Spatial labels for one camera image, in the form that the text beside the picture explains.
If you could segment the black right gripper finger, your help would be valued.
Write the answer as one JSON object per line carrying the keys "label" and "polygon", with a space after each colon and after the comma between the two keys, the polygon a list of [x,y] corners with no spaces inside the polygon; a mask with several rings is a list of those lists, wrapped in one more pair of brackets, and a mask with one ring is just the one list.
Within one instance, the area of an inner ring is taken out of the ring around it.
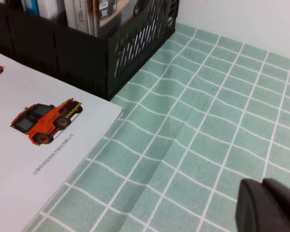
{"label": "black right gripper finger", "polygon": [[273,178],[242,179],[235,222],[239,232],[290,232],[290,188]]}

